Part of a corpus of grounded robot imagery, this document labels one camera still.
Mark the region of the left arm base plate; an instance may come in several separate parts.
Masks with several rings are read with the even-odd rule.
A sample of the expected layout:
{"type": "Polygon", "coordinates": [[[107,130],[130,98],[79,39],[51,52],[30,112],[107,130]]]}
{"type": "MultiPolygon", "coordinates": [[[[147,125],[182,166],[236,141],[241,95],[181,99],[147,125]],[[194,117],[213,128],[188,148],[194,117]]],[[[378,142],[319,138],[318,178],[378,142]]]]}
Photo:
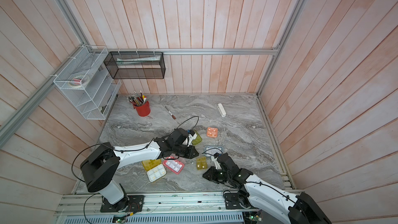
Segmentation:
{"type": "Polygon", "coordinates": [[[101,213],[113,212],[141,212],[143,209],[144,195],[126,196],[118,203],[110,204],[107,199],[102,197],[101,213]]]}

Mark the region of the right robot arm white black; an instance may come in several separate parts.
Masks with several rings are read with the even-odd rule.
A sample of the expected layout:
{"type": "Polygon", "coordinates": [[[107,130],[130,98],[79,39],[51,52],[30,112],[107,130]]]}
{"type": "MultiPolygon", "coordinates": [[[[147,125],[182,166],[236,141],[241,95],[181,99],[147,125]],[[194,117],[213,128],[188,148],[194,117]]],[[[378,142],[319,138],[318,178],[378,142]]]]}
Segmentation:
{"type": "Polygon", "coordinates": [[[305,192],[289,193],[267,183],[252,171],[239,168],[227,153],[212,155],[213,167],[203,174],[209,181],[237,189],[239,205],[264,211],[283,224],[330,224],[331,221],[305,192]]]}

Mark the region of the blue pillbox clear lid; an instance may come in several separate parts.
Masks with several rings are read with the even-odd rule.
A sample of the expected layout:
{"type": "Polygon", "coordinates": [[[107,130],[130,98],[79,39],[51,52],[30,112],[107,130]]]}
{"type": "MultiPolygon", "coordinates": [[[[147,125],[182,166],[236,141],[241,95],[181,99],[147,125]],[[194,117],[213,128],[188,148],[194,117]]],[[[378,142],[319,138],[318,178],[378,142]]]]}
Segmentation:
{"type": "Polygon", "coordinates": [[[211,156],[213,156],[216,153],[218,153],[218,154],[224,153],[224,148],[222,146],[213,146],[213,145],[206,145],[204,147],[203,154],[206,157],[211,157],[211,156]]]}

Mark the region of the small yellow transparent pillbox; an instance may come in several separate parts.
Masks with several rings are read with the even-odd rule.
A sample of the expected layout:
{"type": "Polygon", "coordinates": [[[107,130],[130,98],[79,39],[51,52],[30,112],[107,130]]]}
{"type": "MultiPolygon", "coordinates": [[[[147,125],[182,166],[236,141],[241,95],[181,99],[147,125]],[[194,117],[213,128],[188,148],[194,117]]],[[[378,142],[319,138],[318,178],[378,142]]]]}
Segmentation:
{"type": "Polygon", "coordinates": [[[205,170],[208,168],[207,158],[206,157],[198,157],[196,158],[196,165],[198,170],[205,170]]]}

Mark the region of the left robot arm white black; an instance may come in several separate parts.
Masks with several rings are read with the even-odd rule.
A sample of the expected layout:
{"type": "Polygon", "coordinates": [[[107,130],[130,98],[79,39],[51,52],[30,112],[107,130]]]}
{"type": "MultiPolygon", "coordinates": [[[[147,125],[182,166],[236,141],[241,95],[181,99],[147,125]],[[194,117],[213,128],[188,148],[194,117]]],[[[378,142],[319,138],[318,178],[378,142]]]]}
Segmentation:
{"type": "Polygon", "coordinates": [[[178,158],[193,159],[199,156],[192,142],[197,138],[193,130],[175,129],[171,134],[154,138],[148,143],[133,146],[113,146],[100,143],[82,162],[80,170],[89,193],[99,193],[109,204],[127,199],[121,185],[114,181],[117,170],[145,160],[156,160],[174,154],[178,158]]]}

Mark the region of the orange small pillbox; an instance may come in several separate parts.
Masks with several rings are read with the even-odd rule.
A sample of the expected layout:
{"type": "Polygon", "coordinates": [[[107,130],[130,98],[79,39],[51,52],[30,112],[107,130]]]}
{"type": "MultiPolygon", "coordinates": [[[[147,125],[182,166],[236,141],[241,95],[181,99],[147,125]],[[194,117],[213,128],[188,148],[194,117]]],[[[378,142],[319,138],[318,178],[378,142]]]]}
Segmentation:
{"type": "Polygon", "coordinates": [[[210,138],[216,138],[218,136],[218,129],[213,127],[208,127],[206,135],[210,138]]]}

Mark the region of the pink pillbox clear lid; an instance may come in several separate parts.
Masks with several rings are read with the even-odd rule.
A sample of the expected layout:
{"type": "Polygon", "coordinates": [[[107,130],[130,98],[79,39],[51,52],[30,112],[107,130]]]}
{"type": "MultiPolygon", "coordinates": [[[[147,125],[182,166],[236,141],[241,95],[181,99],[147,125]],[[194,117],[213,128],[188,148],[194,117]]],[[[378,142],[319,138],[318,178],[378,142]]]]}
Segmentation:
{"type": "Polygon", "coordinates": [[[180,174],[184,168],[184,164],[173,156],[166,157],[163,161],[163,165],[177,175],[180,174]]]}

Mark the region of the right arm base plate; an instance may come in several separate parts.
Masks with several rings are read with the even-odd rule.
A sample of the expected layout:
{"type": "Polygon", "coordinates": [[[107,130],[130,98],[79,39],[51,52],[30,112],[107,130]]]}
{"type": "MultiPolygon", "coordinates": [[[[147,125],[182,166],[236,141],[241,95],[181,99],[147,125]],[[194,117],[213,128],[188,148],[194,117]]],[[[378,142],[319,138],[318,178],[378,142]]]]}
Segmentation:
{"type": "Polygon", "coordinates": [[[223,192],[226,209],[249,209],[251,208],[237,192],[229,190],[223,192]]]}

